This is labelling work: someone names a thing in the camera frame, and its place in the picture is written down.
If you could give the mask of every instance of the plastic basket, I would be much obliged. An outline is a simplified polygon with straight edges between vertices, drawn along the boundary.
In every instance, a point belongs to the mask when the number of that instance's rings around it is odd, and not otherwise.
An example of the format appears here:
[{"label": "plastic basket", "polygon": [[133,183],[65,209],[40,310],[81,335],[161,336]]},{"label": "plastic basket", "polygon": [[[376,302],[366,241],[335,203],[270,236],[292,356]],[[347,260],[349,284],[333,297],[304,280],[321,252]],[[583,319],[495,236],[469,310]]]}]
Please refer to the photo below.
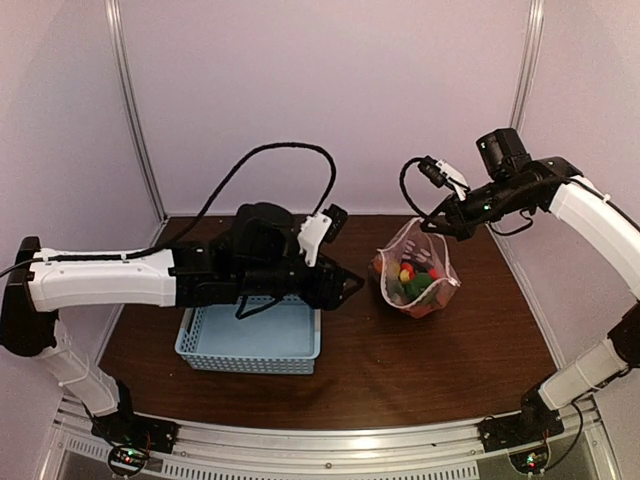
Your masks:
[{"label": "plastic basket", "polygon": [[[247,306],[271,301],[250,297]],[[320,354],[320,311],[300,298],[245,320],[237,305],[212,305],[185,313],[176,352],[196,370],[310,375]]]}]

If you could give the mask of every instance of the wooden table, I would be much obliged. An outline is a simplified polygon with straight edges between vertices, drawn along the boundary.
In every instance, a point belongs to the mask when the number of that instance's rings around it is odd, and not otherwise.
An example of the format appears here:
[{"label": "wooden table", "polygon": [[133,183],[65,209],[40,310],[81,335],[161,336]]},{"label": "wooden table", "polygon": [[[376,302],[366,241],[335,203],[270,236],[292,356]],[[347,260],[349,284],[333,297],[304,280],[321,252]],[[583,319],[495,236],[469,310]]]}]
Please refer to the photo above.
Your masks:
[{"label": "wooden table", "polygon": [[[406,220],[353,216],[323,251],[366,276],[376,248]],[[172,219],[164,237],[186,221]],[[191,238],[228,226],[207,217]],[[130,387],[137,411],[242,427],[408,426],[516,410],[555,371],[548,349],[488,232],[448,242],[462,287],[445,310],[411,319],[370,283],[322,314],[312,376],[192,370],[174,351],[183,311],[138,305],[124,309],[101,366]]]}]

